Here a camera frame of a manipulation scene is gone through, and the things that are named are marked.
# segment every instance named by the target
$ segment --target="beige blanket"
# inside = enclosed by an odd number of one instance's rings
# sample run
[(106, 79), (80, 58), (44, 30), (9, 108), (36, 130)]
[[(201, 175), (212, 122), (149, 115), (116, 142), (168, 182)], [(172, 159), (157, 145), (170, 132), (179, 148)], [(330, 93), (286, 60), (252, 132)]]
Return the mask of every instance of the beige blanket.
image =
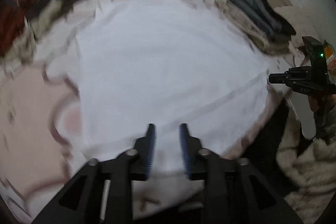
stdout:
[(300, 122), (290, 109), (282, 141), (278, 148), (280, 169), (300, 187), (285, 197), (305, 224), (313, 224), (323, 213), (336, 190), (336, 142), (326, 145), (322, 139), (297, 156)]

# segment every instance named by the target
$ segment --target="folded clothes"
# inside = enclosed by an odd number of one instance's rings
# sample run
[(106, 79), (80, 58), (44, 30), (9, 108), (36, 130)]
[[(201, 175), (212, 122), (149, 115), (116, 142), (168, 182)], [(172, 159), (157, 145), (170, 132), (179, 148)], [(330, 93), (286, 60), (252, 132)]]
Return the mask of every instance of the folded clothes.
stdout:
[(254, 44), (264, 53), (278, 55), (288, 52), (288, 40), (285, 43), (273, 43), (241, 9), (230, 1), (216, 0), (216, 5), (223, 15), (236, 27), (246, 33)]
[(270, 7), (267, 0), (229, 0), (229, 2), (242, 10), (272, 43), (288, 43), (291, 35), (296, 35), (294, 28)]

